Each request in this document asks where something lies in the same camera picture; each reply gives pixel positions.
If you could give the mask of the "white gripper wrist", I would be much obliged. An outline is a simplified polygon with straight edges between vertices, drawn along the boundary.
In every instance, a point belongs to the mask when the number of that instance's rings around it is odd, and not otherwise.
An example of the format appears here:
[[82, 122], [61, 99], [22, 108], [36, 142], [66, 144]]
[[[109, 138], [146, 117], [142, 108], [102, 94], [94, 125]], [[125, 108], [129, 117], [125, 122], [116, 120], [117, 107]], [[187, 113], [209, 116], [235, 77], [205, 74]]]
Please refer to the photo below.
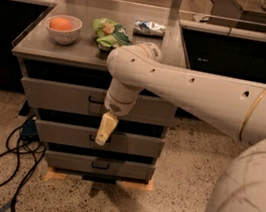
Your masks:
[[95, 137], [98, 145], [103, 146], [107, 142], [118, 125], [117, 117], [124, 117], [133, 109], [140, 92], [142, 92], [141, 88], [112, 79], [104, 101], [106, 109], [110, 112], [106, 112], [101, 118]]

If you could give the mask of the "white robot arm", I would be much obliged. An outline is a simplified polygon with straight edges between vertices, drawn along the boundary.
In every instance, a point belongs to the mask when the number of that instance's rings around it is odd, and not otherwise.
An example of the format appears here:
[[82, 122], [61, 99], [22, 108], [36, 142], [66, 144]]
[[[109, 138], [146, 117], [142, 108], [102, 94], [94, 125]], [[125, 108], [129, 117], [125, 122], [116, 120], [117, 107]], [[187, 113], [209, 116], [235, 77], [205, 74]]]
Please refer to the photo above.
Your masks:
[[266, 212], [266, 84], [165, 65], [153, 43], [115, 48], [108, 55], [112, 82], [96, 141], [106, 143], [142, 90], [200, 118], [248, 149], [226, 168], [205, 212]]

